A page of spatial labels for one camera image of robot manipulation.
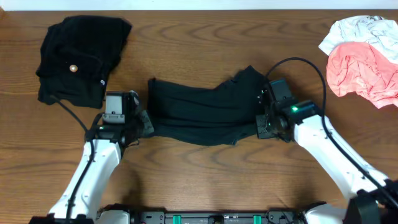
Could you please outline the black t-shirt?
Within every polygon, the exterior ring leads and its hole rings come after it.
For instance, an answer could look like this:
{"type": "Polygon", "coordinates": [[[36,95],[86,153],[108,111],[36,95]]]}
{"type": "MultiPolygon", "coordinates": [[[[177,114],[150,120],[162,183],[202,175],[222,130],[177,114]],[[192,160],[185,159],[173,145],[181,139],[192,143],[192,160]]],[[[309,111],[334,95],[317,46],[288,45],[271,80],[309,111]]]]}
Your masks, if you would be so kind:
{"type": "Polygon", "coordinates": [[[252,66],[214,89],[150,79],[147,110],[154,135],[201,146],[235,145],[256,134],[265,80],[252,66]]]}

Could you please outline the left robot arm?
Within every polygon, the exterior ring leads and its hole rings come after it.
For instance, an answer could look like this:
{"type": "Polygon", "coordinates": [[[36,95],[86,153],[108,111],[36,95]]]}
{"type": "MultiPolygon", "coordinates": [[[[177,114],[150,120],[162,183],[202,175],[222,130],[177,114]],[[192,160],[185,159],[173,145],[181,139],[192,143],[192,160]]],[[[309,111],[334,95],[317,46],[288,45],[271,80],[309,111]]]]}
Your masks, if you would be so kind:
{"type": "Polygon", "coordinates": [[[101,198],[124,151],[138,145],[153,127],[135,91],[109,91],[104,101],[105,111],[96,115],[91,127],[83,128],[83,154],[68,187],[46,216],[32,217],[31,223],[132,222],[127,206],[101,209],[101,198]]]}

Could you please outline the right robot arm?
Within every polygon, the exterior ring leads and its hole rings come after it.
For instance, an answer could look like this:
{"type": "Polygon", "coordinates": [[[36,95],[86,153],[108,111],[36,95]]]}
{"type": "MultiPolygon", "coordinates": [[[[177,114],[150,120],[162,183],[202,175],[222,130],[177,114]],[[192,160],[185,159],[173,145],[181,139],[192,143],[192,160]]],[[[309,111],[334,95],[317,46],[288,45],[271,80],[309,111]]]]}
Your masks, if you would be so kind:
{"type": "Polygon", "coordinates": [[[397,223],[397,182],[366,162],[312,101],[290,92],[263,90],[264,114],[257,116],[259,139],[294,141],[309,152],[339,188],[348,206],[318,203],[301,212],[304,223],[397,223]]]}

